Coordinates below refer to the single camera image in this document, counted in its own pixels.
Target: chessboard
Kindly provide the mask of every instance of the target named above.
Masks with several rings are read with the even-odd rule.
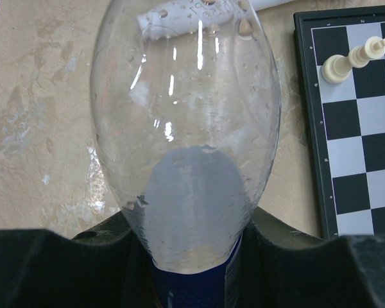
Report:
[[[385,55],[339,84],[327,82],[321,67],[372,36],[385,38],[385,6],[302,12],[294,20],[322,235],[383,235]]]

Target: chessboard border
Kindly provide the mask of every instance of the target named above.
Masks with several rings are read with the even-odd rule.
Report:
[[[313,159],[312,167],[314,168],[313,176],[320,212],[321,236],[325,239],[337,237],[338,226],[328,161],[327,138],[323,125],[318,73],[314,49],[310,48],[310,46],[313,46],[312,29],[375,22],[385,22],[385,5],[294,14],[294,38],[300,94],[303,103],[306,104],[307,134],[309,135]],[[313,104],[313,101],[319,101],[320,104]]]

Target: white chess king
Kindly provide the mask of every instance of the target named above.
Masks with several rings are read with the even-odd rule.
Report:
[[[348,56],[333,55],[325,61],[321,68],[322,76],[329,83],[344,82],[352,72],[352,68],[362,68],[370,60],[377,60],[385,55],[385,38],[370,37],[364,46],[353,48]]]

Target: transparent bottle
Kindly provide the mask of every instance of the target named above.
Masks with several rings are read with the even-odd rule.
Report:
[[[99,160],[151,256],[158,307],[235,307],[231,264],[280,122],[277,70],[251,4],[113,0],[90,90]],[[194,277],[223,285],[205,301]]]

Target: table surface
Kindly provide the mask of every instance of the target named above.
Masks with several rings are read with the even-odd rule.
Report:
[[[94,154],[92,48],[109,0],[0,2],[0,228],[49,228],[66,237],[116,213]],[[259,206],[319,236],[293,14],[385,0],[296,0],[259,12],[282,93],[277,157]]]

